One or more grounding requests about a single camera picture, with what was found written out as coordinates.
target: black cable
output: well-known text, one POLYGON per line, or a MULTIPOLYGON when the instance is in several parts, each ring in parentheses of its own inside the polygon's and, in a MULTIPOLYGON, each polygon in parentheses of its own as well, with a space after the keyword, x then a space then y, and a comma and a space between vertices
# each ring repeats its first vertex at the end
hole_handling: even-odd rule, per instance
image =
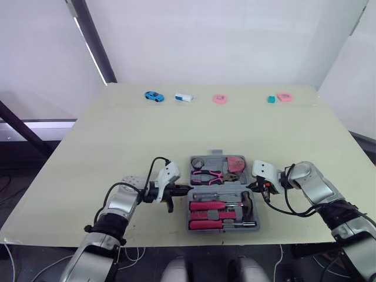
POLYGON ((316 213, 316 211, 313 211, 312 213, 309 213, 310 211, 312 211, 314 209, 314 206, 310 207, 308 210, 306 210, 305 212, 302 212, 302 213, 292 213, 292 212, 289 212, 289 211, 281 210, 281 209, 278 209, 277 207, 274 207, 273 205, 271 205, 267 201, 267 199, 265 198, 265 195, 264 195, 263 192, 261 192, 261 195, 263 196, 265 203, 269 207, 271 207, 273 210, 276 210, 277 212, 280 212, 280 213, 288 214, 290 216, 299 216, 299 217, 310 217, 310 216, 314 215, 314 213, 316 213))
POLYGON ((362 213, 362 212, 360 212, 358 210, 356 210, 356 213, 358 215, 364 217, 365 219, 367 219, 374 227, 376 227, 376 222, 372 218, 370 218, 369 216, 367 216, 365 213, 362 213))
POLYGON ((331 263, 330 264, 328 264, 325 268, 324 268, 324 270, 323 270, 323 272, 321 273, 321 277, 320 277, 320 282, 323 282, 324 281, 324 276, 325 276, 325 272, 327 272, 327 270, 338 260, 340 258, 340 255, 338 254, 338 256, 334 259, 334 260, 332 260, 331 261, 331 263))
POLYGON ((24 188, 18 190, 18 191, 17 191, 16 193, 14 193, 13 195, 11 195, 11 196, 9 196, 9 197, 3 199, 3 200, 0 202, 0 204, 4 204, 6 201, 10 200, 11 198, 13 198, 14 196, 16 196, 17 194, 20 194, 20 192, 26 190, 27 188, 28 188, 28 187, 24 187, 24 188))
POLYGON ((94 224, 97 222, 98 220, 98 215, 99 213, 105 208, 106 204, 107 204, 107 201, 108 201, 108 197, 110 196, 111 194, 111 191, 118 185, 125 185, 129 188, 132 188, 134 191, 136 191, 138 193, 138 195, 142 195, 142 192, 137 189, 136 187, 134 187, 133 185, 129 184, 129 183, 126 183, 126 182, 116 182, 115 184, 112 184, 110 189, 108 189, 107 193, 106 193, 106 196, 105 196, 105 199, 103 201, 103 206, 96 212, 95 216, 94 216, 94 224))
POLYGON ((11 184, 12 182, 12 176, 10 174, 5 174, 5 175, 2 175, 0 177, 8 177, 8 182, 0 189, 0 193, 3 192, 6 188, 9 187, 9 185, 11 184))
POLYGON ((147 174, 147 178, 146 178, 146 182, 145 182, 145 187, 144 187, 145 191, 147 189, 147 185, 149 184, 150 175, 152 174, 153 166, 154 166, 154 163, 155 163, 156 160, 164 160, 166 162, 166 165, 168 165, 171 162, 169 159, 167 159, 165 157, 156 157, 155 159, 153 159, 152 164, 150 165, 149 173, 147 174))
POLYGON ((116 182, 115 184, 112 184, 112 186, 110 187, 110 189, 108 189, 107 193, 106 193, 106 196, 105 196, 105 200, 103 201, 103 207, 106 206, 107 204, 107 200, 108 200, 108 197, 110 196, 110 193, 111 191, 118 185, 125 185, 129 188, 132 188, 134 191, 136 191, 139 195, 141 195, 141 191, 137 188, 135 188, 133 185, 129 184, 129 183, 126 183, 126 182, 116 182))
MULTIPOLYGON (((295 166, 295 164, 293 163, 293 164, 290 166, 290 168, 288 169, 288 172, 287 172, 287 174, 286 174, 286 181, 287 181, 287 183, 288 183, 288 177, 289 177, 289 175, 290 175, 290 173, 291 173, 291 170, 294 168, 294 166, 295 166)), ((297 212, 293 209, 293 207, 290 205, 290 202, 288 201, 288 196, 287 196, 287 186, 284 187, 284 200, 285 200, 285 202, 286 202, 286 205, 287 205, 288 209, 291 210, 291 212, 293 212, 293 213, 297 213, 297 212)))

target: wire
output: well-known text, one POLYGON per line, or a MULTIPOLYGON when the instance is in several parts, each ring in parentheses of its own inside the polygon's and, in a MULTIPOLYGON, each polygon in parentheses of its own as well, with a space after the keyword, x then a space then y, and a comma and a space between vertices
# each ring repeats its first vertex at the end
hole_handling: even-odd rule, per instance
POLYGON ((310 217, 312 215, 314 215, 315 211, 313 211, 312 213, 309 213, 310 211, 314 210, 315 209, 315 206, 311 206, 309 209, 307 209, 305 212, 302 212, 302 213, 292 213, 292 212, 289 212, 289 211, 285 211, 285 210, 281 210, 281 209, 278 209, 277 207, 274 207, 272 204, 270 204, 264 193, 261 192, 261 195, 262 197, 264 198, 264 202, 269 206, 271 207, 273 210, 276 210, 277 212, 280 212, 280 213, 284 213, 284 214, 288 214, 288 215, 291 215, 291 216, 299 216, 299 217, 310 217))
POLYGON ((13 260, 13 256, 12 256, 12 253, 8 247, 7 244, 4 244, 4 247, 6 248, 6 250, 8 251, 8 254, 9 254, 9 258, 11 259, 11 263, 12 263, 12 270, 13 270, 13 279, 12 281, 15 282, 16 281, 16 267, 14 265, 14 260, 13 260))
POLYGON ((53 264, 50 264, 49 266, 43 268, 40 272, 37 273, 36 276, 34 276, 34 278, 31 280, 31 282, 35 282, 35 280, 36 280, 36 279, 37 279, 37 278, 38 278, 38 277, 39 277, 44 271, 46 271, 47 269, 49 269, 49 268, 51 268, 51 267, 57 265, 58 263, 60 263, 60 262, 63 261, 63 260, 66 260, 66 259, 68 259, 68 258, 71 258, 71 257, 73 257, 73 255, 72 255, 72 256, 63 257, 63 258, 61 258, 60 260, 54 262, 53 264))
POLYGON ((365 213, 362 213, 362 212, 360 212, 359 210, 356 210, 356 213, 357 213, 358 215, 364 217, 365 219, 367 219, 370 223, 372 223, 372 225, 373 225, 374 227, 376 227, 376 222, 375 222, 372 218, 370 218, 369 216, 367 216, 365 213))
POLYGON ((111 194, 111 191, 118 185, 125 185, 129 188, 132 188, 134 191, 136 191, 139 195, 142 195, 142 192, 137 189, 136 187, 134 187, 133 185, 129 184, 129 183, 126 183, 126 182, 117 182, 115 184, 112 184, 110 189, 108 189, 107 193, 106 193, 106 196, 105 196, 105 199, 103 201, 103 206, 96 212, 95 216, 94 216, 94 224, 97 222, 98 220, 98 216, 99 216, 99 213, 105 208, 106 204, 107 204, 107 201, 108 201, 108 197, 110 196, 111 194))
POLYGON ((150 175, 152 174, 153 171, 153 166, 156 160, 164 160, 166 162, 166 165, 168 165, 171 161, 165 157, 156 157, 153 159, 152 164, 150 165, 149 173, 147 174, 146 182, 145 182, 145 187, 144 190, 146 191, 147 185, 149 184, 150 180, 150 175))
POLYGON ((274 265, 274 272, 273 272, 273 282, 276 282, 276 271, 277 271, 277 266, 280 264, 280 262, 282 261, 283 259, 283 249, 282 249, 282 245, 280 244, 280 248, 281 248, 281 258, 279 261, 276 262, 276 264, 274 265))
POLYGON ((12 176, 10 174, 5 174, 5 175, 2 175, 0 177, 7 177, 8 178, 8 182, 0 189, 0 193, 3 192, 6 188, 9 187, 9 185, 11 184, 12 182, 12 176))
POLYGON ((18 191, 17 191, 16 193, 14 193, 13 195, 10 195, 9 197, 3 199, 3 200, 0 202, 0 204, 4 204, 6 201, 8 201, 8 200, 10 200, 11 198, 15 197, 17 194, 20 194, 20 192, 26 190, 27 188, 28 188, 28 187, 24 187, 24 188, 18 190, 18 191))
POLYGON ((125 248, 124 252, 125 252, 125 256, 127 257, 128 260, 130 260, 130 261, 137 261, 139 259, 139 256, 140 256, 140 254, 139 254, 139 248, 136 248, 136 249, 137 249, 137 258, 136 259, 132 259, 132 258, 130 258, 128 256, 127 249, 125 248))
MULTIPOLYGON (((317 263, 319 266, 321 266, 321 268, 325 268, 321 263, 318 262, 318 260, 315 258, 315 256, 312 256, 312 258, 316 261, 316 263, 317 263)), ((327 272, 330 272, 331 274, 334 274, 334 275, 337 275, 337 276, 340 276, 340 277, 351 278, 350 276, 343 275, 343 274, 339 274, 339 273, 333 272, 333 271, 331 271, 331 270, 327 270, 327 272)))
POLYGON ((124 267, 119 268, 118 271, 119 271, 119 270, 122 270, 122 269, 129 268, 129 267, 131 267, 131 266, 134 266, 134 265, 135 265, 140 259, 143 258, 144 254, 145 254, 145 251, 146 251, 146 248, 144 247, 144 248, 143 248, 142 255, 139 256, 139 248, 137 248, 137 258, 136 258, 136 259, 133 259, 133 258, 130 258, 130 257, 128 256, 127 251, 126 251, 126 249, 125 249, 125 256, 127 257, 128 260, 133 261, 133 263, 130 264, 130 265, 128 265, 128 266, 124 266, 124 267))
POLYGON ((328 264, 325 268, 324 268, 324 270, 323 270, 323 272, 321 273, 321 277, 320 277, 320 282, 323 282, 324 281, 324 276, 325 276, 325 272, 327 272, 327 270, 329 270, 329 268, 338 260, 340 258, 340 255, 338 254, 338 256, 334 259, 334 260, 332 260, 331 262, 330 262, 330 264, 328 264))

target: pink-handled pliers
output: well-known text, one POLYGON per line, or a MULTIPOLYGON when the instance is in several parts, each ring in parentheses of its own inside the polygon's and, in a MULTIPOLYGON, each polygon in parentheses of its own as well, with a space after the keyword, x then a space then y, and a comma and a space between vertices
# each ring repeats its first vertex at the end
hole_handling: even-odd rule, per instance
POLYGON ((215 176, 216 178, 210 179, 208 181, 202 180, 191 180, 191 185, 213 185, 213 184, 223 184, 225 181, 236 181, 239 176, 234 173, 223 174, 220 170, 195 170, 192 172, 193 175, 206 174, 215 176))

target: pink screwdriver handle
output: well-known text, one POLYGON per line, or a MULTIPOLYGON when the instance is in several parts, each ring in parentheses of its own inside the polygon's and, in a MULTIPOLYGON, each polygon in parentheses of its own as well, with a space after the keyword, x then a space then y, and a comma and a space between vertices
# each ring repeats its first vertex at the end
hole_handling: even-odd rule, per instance
POLYGON ((198 220, 189 223, 189 229, 222 229, 221 220, 198 220))
POLYGON ((221 210, 225 207, 223 202, 191 202, 189 204, 190 210, 221 210))

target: toolbox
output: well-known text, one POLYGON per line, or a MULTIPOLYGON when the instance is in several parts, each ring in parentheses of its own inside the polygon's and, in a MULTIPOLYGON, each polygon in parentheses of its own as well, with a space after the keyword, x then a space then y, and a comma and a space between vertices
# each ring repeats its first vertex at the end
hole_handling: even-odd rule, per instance
POLYGON ((192 233, 254 232, 260 221, 244 156, 211 155, 190 158, 187 228, 192 233))

